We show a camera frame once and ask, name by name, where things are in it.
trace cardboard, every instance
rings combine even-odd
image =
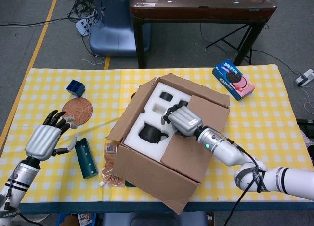
[[[119,146],[113,173],[123,176],[165,205],[182,213],[199,183],[127,147]]]
[[[146,191],[180,214],[204,179],[211,154],[196,142],[195,137],[178,135],[172,136],[161,163],[123,144],[159,82],[191,95],[188,107],[202,118],[204,125],[218,131],[223,129],[229,114],[229,96],[173,74],[152,79],[140,86],[107,137],[121,143],[113,174]]]
[[[202,119],[203,125],[211,126],[219,132],[222,131],[229,114],[229,109],[197,96],[192,96],[187,107]],[[210,159],[211,153],[197,143],[195,137],[174,135],[161,162],[201,183]]]

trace open cardboard box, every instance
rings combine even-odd
[[[180,214],[197,186],[203,181],[211,154],[195,137],[173,135],[161,163],[124,145],[123,141],[158,82],[192,96],[188,108],[204,125],[221,132],[229,114],[229,96],[173,74],[141,85],[107,139],[119,141],[113,174],[162,201]]]

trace blue cube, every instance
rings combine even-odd
[[[81,97],[85,92],[85,85],[79,81],[72,80],[70,84],[67,86],[67,90],[74,96]]]

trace gray carpet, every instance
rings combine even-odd
[[[254,49],[273,54],[294,70],[304,72],[313,68],[314,0],[277,0],[277,2],[278,8],[268,23],[269,29],[262,31]],[[0,0],[0,24],[43,21],[51,3],[52,0]],[[64,17],[72,5],[73,0],[58,0],[52,18]],[[236,25],[202,24],[204,38],[208,41],[214,41],[235,28]],[[0,28],[0,132],[3,130],[41,30],[42,26]],[[224,59],[235,58],[235,53],[225,53],[216,46],[206,52],[204,47],[207,43],[201,39],[199,31],[199,24],[154,24],[152,49],[147,57],[148,68],[213,67]],[[239,42],[243,33],[233,35],[230,41]],[[219,45],[225,51],[231,51],[226,45]],[[86,51],[74,23],[64,20],[49,25],[34,67],[89,70],[104,67],[90,65],[81,58],[94,62],[102,61],[101,58],[93,58]],[[296,76],[287,73],[289,70],[286,66],[260,52],[253,53],[252,63],[277,64],[284,75],[285,86],[296,117],[314,119],[313,115],[304,110],[306,94],[293,86]],[[134,57],[113,57],[109,68],[137,68],[137,61]],[[309,226],[314,224],[313,215],[313,211],[236,212],[230,225],[289,226],[298,223]],[[226,212],[217,213],[217,225],[222,225],[225,218]]]

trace table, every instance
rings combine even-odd
[[[139,68],[145,68],[144,23],[249,24],[234,60],[241,65],[264,25],[274,13],[275,0],[130,0]]]
[[[230,115],[223,134],[237,141],[268,167],[294,167],[313,170],[301,133],[276,65],[240,68],[255,84],[254,92],[236,101],[230,98]],[[103,165],[105,137],[122,114],[140,84],[156,76],[174,73],[211,89],[228,94],[212,75],[211,68],[144,70],[58,70],[31,69],[0,159],[0,184],[15,165],[26,157],[24,147],[44,117],[61,110],[74,96],[65,88],[72,80],[85,84],[83,97],[91,101],[91,119],[76,131],[62,136],[58,147],[69,144],[74,135],[89,141],[96,167]],[[239,167],[227,167],[213,159],[203,183],[185,211],[230,210],[241,195],[233,181]],[[136,187],[99,187],[101,176],[83,179],[75,151],[49,158],[20,205],[25,213],[87,212],[165,212],[165,205]],[[281,193],[248,193],[238,209],[314,209],[314,203]]]

